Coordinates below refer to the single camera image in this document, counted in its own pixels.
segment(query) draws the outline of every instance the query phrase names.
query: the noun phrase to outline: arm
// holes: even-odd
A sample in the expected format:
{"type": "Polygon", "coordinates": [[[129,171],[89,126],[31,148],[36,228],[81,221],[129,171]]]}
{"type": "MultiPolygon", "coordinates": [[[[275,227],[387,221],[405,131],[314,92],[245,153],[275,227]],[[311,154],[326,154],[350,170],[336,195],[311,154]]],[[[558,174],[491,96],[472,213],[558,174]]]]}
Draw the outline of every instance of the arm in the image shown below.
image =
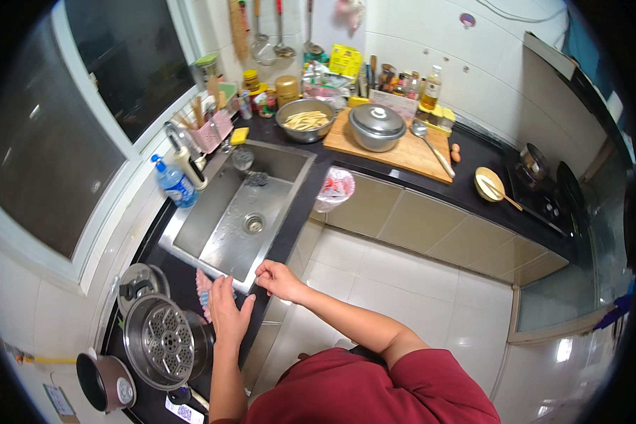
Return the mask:
{"type": "Polygon", "coordinates": [[[400,358],[428,349],[419,336],[395,319],[349,305],[303,284],[283,264],[265,260],[256,271],[256,284],[280,299],[302,305],[358,344],[378,353],[389,369],[400,358]]]}
{"type": "Polygon", "coordinates": [[[241,420],[247,412],[247,396],[238,369],[238,351],[247,331],[254,306],[254,294],[247,297],[240,311],[233,301],[232,277],[214,281],[208,304],[214,332],[210,422],[219,419],[241,420]]]}

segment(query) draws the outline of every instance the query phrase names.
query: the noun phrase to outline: sink drain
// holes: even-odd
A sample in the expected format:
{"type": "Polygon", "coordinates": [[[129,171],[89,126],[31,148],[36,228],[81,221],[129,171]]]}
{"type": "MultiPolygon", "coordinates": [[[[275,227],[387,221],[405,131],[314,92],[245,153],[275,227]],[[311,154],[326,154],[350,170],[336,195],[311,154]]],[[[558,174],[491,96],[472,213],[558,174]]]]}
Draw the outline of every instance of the sink drain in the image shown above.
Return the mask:
{"type": "Polygon", "coordinates": [[[243,218],[243,230],[247,234],[259,234],[264,229],[264,217],[261,214],[247,214],[243,218]]]}

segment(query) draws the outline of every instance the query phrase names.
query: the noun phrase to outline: red shirt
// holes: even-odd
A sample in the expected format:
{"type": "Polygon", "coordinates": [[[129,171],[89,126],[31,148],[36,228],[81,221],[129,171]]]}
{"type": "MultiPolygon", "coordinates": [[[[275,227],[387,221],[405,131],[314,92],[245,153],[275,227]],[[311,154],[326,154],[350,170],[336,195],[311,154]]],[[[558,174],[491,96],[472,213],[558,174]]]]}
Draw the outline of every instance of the red shirt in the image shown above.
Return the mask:
{"type": "MultiPolygon", "coordinates": [[[[229,420],[217,420],[224,424],[229,420]]],[[[500,423],[448,350],[410,352],[389,371],[335,347],[299,361],[242,423],[500,423]]]]}

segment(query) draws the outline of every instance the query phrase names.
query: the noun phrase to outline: tiled floor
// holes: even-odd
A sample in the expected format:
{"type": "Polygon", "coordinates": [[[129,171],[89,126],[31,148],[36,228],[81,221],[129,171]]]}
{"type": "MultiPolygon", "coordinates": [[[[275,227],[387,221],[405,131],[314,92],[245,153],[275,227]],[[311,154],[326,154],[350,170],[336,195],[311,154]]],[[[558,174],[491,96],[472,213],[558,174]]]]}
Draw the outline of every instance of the tiled floor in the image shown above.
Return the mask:
{"type": "MultiPolygon", "coordinates": [[[[325,228],[302,281],[337,299],[397,319],[429,346],[449,349],[490,394],[502,362],[508,285],[325,228]]],[[[304,307],[291,305],[253,394],[272,388],[301,352],[344,338],[304,307]]]]}

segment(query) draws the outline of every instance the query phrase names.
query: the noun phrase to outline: blue plastic bottle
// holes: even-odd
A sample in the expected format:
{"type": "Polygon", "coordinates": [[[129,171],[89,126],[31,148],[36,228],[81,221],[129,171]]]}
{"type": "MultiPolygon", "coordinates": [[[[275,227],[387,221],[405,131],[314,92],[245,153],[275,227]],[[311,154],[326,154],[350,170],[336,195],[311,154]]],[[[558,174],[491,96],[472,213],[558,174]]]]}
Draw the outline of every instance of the blue plastic bottle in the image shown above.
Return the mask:
{"type": "Polygon", "coordinates": [[[153,155],[151,161],[155,162],[155,170],[157,171],[156,180],[158,185],[165,190],[165,194],[172,199],[175,205],[180,208],[188,208],[193,206],[198,199],[198,192],[195,191],[193,185],[177,167],[165,165],[163,158],[153,155]]]}

